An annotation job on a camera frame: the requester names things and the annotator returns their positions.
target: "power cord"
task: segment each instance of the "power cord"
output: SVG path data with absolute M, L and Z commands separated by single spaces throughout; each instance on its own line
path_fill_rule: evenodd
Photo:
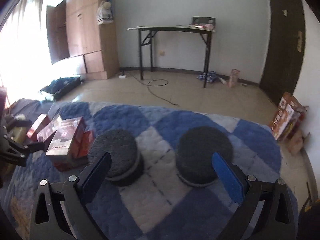
M 149 93 L 150 93 L 151 95 L 155 96 L 156 98 L 162 99 L 162 100 L 170 103 L 170 104 L 173 105 L 173 106 L 180 107 L 178 104 L 174 104 L 174 103 L 172 103 L 171 101 L 169 101 L 169 100 L 167 100 L 167 99 L 165 99 L 165 98 L 162 98 L 162 97 L 156 95 L 155 93 L 153 93 L 153 92 L 150 90 L 150 87 L 162 87 L 162 86 L 165 86 L 165 85 L 169 84 L 169 81 L 168 81 L 168 80 L 166 80 L 166 79 L 154 79 L 154 80 L 149 81 L 148 84 L 145 84 L 145 83 L 141 82 L 139 79 L 137 79 L 135 76 L 133 76 L 133 75 L 131 75 L 131 74 L 129 74 L 129 73 L 127 73 L 127 74 L 128 74 L 129 76 L 133 77 L 133 78 L 134 78 L 136 81 L 138 81 L 140 84 L 142 84 L 142 85 L 144 85 L 144 86 L 147 86 L 148 91 L 149 91 Z M 151 82 L 154 82 L 154 81 L 165 81 L 166 83 L 165 83 L 165 84 L 161 84 L 161 85 L 150 85 L 150 83 L 151 83 Z

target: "tile floor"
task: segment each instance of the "tile floor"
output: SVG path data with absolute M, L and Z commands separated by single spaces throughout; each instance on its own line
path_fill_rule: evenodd
M 207 114 L 228 115 L 261 124 L 268 124 L 277 109 L 264 92 L 255 86 L 244 87 L 238 84 L 234 88 L 229 88 L 222 83 L 214 83 L 207 84 L 207 88 L 203 89 L 203 82 L 197 80 L 196 75 L 144 72 L 145 80 L 143 82 L 145 84 L 154 79 L 166 79 L 169 82 L 165 86 L 151 87 L 150 90 L 179 105 L 174 106 L 151 95 L 147 86 L 130 76 L 134 75 L 140 80 L 138 71 L 130 71 L 126 74 L 127 78 L 125 79 L 116 76 L 109 80 L 86 81 L 62 100 L 164 106 Z M 307 170 L 301 155 L 293 157 L 283 145 L 281 149 L 283 158 L 281 177 L 295 193 L 300 209 L 308 197 Z

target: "black metal table leg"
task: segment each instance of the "black metal table leg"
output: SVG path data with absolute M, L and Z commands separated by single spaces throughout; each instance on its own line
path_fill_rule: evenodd
M 211 33 L 207 34 L 207 42 L 206 42 L 206 49 L 205 49 L 205 60 L 204 60 L 204 85 L 203 87 L 206 87 L 207 84 L 207 76 L 209 71 L 209 61 L 210 61 L 210 52 L 211 52 Z
M 152 31 L 149 33 L 150 35 L 150 72 L 153 72 L 153 57 L 152 57 Z
M 142 44 L 141 44 L 141 30 L 139 30 L 139 64 L 140 64 L 140 80 L 143 80 L 143 67 L 142 67 Z

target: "blue and white bedspread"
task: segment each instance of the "blue and white bedspread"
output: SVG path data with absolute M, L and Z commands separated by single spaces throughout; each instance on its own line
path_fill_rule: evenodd
M 237 208 L 217 179 L 206 188 L 192 188 L 177 177 L 175 151 L 190 128 L 211 126 L 225 133 L 233 145 L 233 163 L 261 181 L 274 182 L 281 169 L 280 149 L 268 127 L 245 120 L 151 106 L 110 103 L 55 103 L 52 117 L 83 116 L 96 135 L 124 129 L 136 139 L 145 171 L 134 184 L 116 187 L 105 181 L 89 212 L 110 240 L 215 239 Z M 29 229 L 35 192 L 41 179 L 64 181 L 81 169 L 58 172 L 44 152 L 29 156 L 26 167 L 16 167 L 2 206 L 19 232 Z M 295 213 L 297 204 L 292 199 Z M 258 215 L 252 219 L 252 231 Z

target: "curtain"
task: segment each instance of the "curtain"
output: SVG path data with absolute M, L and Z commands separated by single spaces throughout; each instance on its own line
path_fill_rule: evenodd
M 0 81 L 11 103 L 36 99 L 52 80 L 47 37 L 41 31 L 42 4 L 20 0 L 0 32 Z

